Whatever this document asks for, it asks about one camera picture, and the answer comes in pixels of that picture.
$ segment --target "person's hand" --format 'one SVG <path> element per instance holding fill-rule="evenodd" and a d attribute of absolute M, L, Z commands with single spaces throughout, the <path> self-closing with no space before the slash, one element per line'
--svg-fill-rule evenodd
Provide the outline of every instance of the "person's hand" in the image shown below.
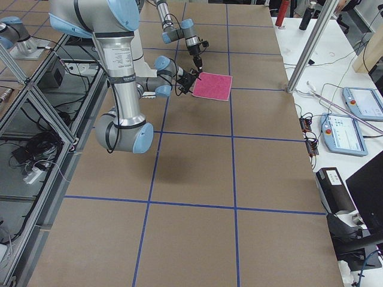
<path fill-rule="evenodd" d="M 335 8 L 335 12 L 339 13 L 343 10 L 343 8 L 346 6 L 347 0 L 339 0 L 338 6 Z"/>

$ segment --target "blue cable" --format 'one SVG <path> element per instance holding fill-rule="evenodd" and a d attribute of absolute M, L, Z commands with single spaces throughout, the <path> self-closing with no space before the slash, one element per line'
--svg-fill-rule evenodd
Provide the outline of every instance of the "blue cable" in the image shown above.
<path fill-rule="evenodd" d="M 366 265 L 367 265 L 368 260 L 370 259 L 370 257 L 371 257 L 372 255 L 374 255 L 375 253 L 378 253 L 378 252 L 383 252 L 383 250 L 381 250 L 381 249 L 377 249 L 377 250 L 371 252 L 371 253 L 369 254 L 369 256 L 367 256 L 366 259 L 363 261 L 363 265 L 362 265 L 362 267 L 361 267 L 360 274 L 358 274 L 358 276 L 359 276 L 359 281 L 358 281 L 358 284 L 356 285 L 357 287 L 360 287 L 361 278 L 363 277 L 363 271 L 364 271 L 364 268 L 366 268 Z"/>

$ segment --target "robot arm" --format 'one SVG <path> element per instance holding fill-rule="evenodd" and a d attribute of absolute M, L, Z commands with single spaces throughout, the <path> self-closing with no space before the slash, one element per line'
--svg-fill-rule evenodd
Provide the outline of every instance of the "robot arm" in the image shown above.
<path fill-rule="evenodd" d="M 97 122 L 98 142 L 112 151 L 146 152 L 153 140 L 153 126 L 146 122 L 139 108 L 142 90 L 154 90 L 159 96 L 169 96 L 172 78 L 181 71 L 184 78 L 188 73 L 178 66 L 162 65 L 157 77 L 149 78 L 147 85 L 138 83 L 142 79 L 136 77 L 131 47 L 134 31 L 139 26 L 136 1 L 51 0 L 50 22 L 61 32 L 92 38 L 107 72 L 115 107 Z"/>
<path fill-rule="evenodd" d="M 17 48 L 24 55 L 29 55 L 37 50 L 36 42 L 17 17 L 0 19 L 0 43 L 6 49 L 12 48 L 17 43 Z"/>
<path fill-rule="evenodd" d="M 166 0 L 153 0 L 160 20 L 162 23 L 162 39 L 165 44 L 169 44 L 179 39 L 185 38 L 186 47 L 189 51 L 189 54 L 193 56 L 194 64 L 196 65 L 198 72 L 202 72 L 202 59 L 200 57 L 201 49 L 200 45 L 204 48 L 209 47 L 209 42 L 200 39 L 197 36 L 197 33 L 194 28 L 194 23 L 192 19 L 183 20 L 180 23 L 180 28 L 174 28 L 172 16 L 168 9 L 168 4 Z"/>

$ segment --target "red bottle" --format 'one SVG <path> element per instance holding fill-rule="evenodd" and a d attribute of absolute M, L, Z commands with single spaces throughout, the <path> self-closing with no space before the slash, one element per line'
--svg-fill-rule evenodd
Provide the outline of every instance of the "red bottle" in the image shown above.
<path fill-rule="evenodd" d="M 276 18 L 275 26 L 278 26 L 278 27 L 282 26 L 283 19 L 285 17 L 289 4 L 290 4 L 290 0 L 282 0 L 281 6 L 279 8 L 278 17 Z"/>

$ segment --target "pink square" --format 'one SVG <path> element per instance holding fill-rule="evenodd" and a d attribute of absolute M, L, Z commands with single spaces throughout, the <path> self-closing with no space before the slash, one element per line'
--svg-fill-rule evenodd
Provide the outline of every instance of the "pink square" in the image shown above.
<path fill-rule="evenodd" d="M 202 72 L 194 84 L 193 96 L 212 100 L 229 100 L 232 76 Z"/>

